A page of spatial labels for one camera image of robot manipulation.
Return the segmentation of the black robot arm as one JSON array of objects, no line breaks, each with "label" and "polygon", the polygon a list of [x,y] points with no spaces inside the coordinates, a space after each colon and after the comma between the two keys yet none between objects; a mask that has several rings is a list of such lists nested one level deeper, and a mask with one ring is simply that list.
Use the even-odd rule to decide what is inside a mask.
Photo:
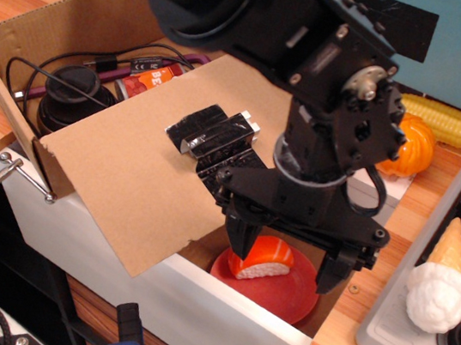
[{"label": "black robot arm", "polygon": [[197,175],[226,216],[232,250],[246,259],[264,227],[325,251],[316,277],[327,294],[352,271],[373,267],[389,233],[376,208],[353,203],[347,181],[363,169],[378,198],[378,163],[406,142],[384,28],[355,0],[149,0],[162,32],[184,46],[224,51],[291,93],[274,167],[235,141],[236,118],[215,107],[175,128]]}]

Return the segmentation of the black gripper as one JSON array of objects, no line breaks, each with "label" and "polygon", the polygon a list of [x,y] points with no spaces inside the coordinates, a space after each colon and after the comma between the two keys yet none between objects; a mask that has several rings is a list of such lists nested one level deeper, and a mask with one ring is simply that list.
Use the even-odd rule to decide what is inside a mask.
[{"label": "black gripper", "polygon": [[367,170],[378,206],[353,203],[348,178],[320,184],[291,178],[277,168],[228,167],[217,173],[217,202],[226,214],[229,244],[247,258],[262,227],[273,227],[327,250],[316,277],[318,294],[330,293],[352,271],[372,269],[390,234],[373,218],[386,201],[379,173]]}]

